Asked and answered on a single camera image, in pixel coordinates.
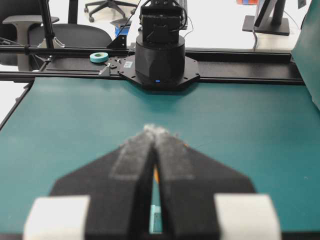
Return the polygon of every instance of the roll of tape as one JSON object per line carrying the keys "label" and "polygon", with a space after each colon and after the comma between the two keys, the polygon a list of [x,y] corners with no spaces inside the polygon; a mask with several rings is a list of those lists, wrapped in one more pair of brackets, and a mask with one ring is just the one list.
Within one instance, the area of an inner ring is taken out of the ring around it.
{"label": "roll of tape", "polygon": [[106,52],[96,52],[90,55],[92,63],[104,63],[109,60],[109,55]]}

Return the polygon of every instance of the red object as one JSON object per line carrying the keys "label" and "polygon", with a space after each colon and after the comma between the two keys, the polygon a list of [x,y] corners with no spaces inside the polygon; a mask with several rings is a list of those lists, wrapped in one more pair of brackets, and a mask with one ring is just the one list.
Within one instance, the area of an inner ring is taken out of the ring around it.
{"label": "red object", "polygon": [[236,3],[242,5],[257,5],[258,0],[236,0]]}

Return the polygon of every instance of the black office chair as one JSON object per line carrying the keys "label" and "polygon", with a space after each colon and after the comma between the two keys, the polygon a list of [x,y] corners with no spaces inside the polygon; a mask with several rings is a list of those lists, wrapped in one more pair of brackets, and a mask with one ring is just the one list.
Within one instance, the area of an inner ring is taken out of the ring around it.
{"label": "black office chair", "polygon": [[[69,1],[69,23],[52,26],[56,37],[66,47],[106,48],[112,42],[109,34],[96,27],[77,24],[78,1]],[[41,26],[38,0],[1,0],[0,6],[0,37],[21,45],[38,46],[43,42],[45,34]],[[56,22],[59,19],[52,17],[52,20]],[[15,54],[0,53],[0,64],[18,65],[19,71],[36,69],[35,61],[30,61],[30,58],[23,54],[17,57]]]}
{"label": "black office chair", "polygon": [[[89,12],[88,6],[97,6],[94,10]],[[119,7],[119,6],[127,6],[127,7],[134,7],[136,8],[137,5],[133,3],[123,2],[123,1],[116,1],[116,0],[104,0],[104,1],[95,1],[91,3],[87,3],[84,8],[85,13],[89,13],[89,21],[93,23],[95,19],[92,17],[93,14],[96,12],[105,9],[105,8],[111,8],[118,11],[123,18],[126,18],[125,12]]]}

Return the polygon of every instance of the white desk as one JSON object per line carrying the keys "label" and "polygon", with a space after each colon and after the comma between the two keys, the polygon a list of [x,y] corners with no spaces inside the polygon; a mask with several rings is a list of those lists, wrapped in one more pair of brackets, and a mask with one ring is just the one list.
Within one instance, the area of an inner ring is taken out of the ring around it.
{"label": "white desk", "polygon": [[[298,23],[299,27],[308,10],[308,6],[298,9],[297,0],[287,0],[285,11]],[[210,49],[240,49],[251,50],[255,39],[252,32],[242,31],[246,15],[256,14],[255,5],[239,5],[236,0],[188,0],[188,16],[191,18],[194,31],[186,37],[187,48],[210,48]],[[132,24],[127,38],[127,44],[136,42],[140,7],[132,17]],[[289,52],[291,51],[300,34],[300,29],[289,18],[290,36],[279,36],[258,33],[257,51],[264,52]],[[184,36],[192,29],[189,21],[188,30],[180,31]]]}

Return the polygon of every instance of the white block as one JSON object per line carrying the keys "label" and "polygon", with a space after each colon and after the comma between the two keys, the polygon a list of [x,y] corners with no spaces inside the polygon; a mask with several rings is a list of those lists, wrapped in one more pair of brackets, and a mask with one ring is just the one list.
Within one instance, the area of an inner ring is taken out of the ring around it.
{"label": "white block", "polygon": [[281,240],[272,200],[265,194],[214,195],[221,240]]}
{"label": "white block", "polygon": [[89,204],[88,195],[37,198],[23,240],[84,240]]}

